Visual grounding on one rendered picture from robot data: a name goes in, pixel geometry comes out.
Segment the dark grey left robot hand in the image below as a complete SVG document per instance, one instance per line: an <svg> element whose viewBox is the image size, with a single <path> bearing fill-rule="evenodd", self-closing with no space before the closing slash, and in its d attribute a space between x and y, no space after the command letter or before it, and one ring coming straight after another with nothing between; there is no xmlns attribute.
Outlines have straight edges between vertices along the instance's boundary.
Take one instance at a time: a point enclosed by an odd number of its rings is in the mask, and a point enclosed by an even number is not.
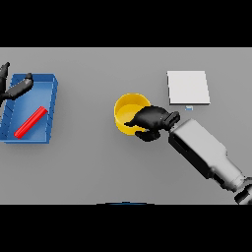
<svg viewBox="0 0 252 252"><path fill-rule="evenodd" d="M6 99L15 100L18 97L29 92L33 87L33 78L31 73L27 73L25 78L10 89L6 89L6 82L8 77L8 69L10 63L6 62L0 67L0 106Z"/></svg>

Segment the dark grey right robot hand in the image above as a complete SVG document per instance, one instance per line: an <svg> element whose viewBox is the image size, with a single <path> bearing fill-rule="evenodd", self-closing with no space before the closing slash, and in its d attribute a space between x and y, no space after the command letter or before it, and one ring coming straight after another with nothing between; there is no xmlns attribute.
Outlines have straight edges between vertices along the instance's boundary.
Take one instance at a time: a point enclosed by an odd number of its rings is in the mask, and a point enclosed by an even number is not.
<svg viewBox="0 0 252 252"><path fill-rule="evenodd" d="M160 137L160 130L170 131L179 120L178 111L168 112L162 107L151 105L142 108L131 121L125 122L124 125L144 128L145 132L136 131L135 136L144 142L151 142Z"/></svg>

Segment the yellow bowl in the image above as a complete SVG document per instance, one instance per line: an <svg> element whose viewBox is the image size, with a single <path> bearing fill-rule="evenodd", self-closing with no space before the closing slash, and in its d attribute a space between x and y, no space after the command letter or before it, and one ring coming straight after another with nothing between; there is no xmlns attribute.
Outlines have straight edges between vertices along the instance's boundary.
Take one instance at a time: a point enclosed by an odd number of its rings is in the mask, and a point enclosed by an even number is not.
<svg viewBox="0 0 252 252"><path fill-rule="evenodd" d="M144 132L144 128L128 127L125 122L131 121L138 111L150 105L149 100L142 94L127 93L122 95L114 104L114 122L117 129L128 136L134 136L136 131Z"/></svg>

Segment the red beaker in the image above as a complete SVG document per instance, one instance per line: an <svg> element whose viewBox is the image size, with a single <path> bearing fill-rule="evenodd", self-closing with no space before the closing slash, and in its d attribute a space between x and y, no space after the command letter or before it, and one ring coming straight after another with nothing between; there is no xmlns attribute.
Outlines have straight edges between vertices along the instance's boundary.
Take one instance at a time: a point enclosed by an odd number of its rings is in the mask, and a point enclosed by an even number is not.
<svg viewBox="0 0 252 252"><path fill-rule="evenodd" d="M28 131L47 113L44 106L40 106L15 132L14 136L22 139Z"/></svg>

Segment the pale square measuring scale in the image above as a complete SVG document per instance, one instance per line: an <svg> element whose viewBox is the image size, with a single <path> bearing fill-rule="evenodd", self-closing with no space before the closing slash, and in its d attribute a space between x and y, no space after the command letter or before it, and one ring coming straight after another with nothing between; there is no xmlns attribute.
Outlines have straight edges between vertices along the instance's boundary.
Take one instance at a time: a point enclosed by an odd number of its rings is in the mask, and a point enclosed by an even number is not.
<svg viewBox="0 0 252 252"><path fill-rule="evenodd" d="M167 71L170 105L210 105L205 71Z"/></svg>

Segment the blue tray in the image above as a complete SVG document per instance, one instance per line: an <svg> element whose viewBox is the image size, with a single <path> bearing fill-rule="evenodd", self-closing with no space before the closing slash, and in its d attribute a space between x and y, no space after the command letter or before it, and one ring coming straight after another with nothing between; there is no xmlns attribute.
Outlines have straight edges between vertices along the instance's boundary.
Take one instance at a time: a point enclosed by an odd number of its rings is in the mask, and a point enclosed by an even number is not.
<svg viewBox="0 0 252 252"><path fill-rule="evenodd" d="M0 142L6 144L48 144L51 138L58 82L54 74L33 74L32 89L16 100L8 99L0 119ZM41 106L47 112L18 139L14 133Z"/></svg>

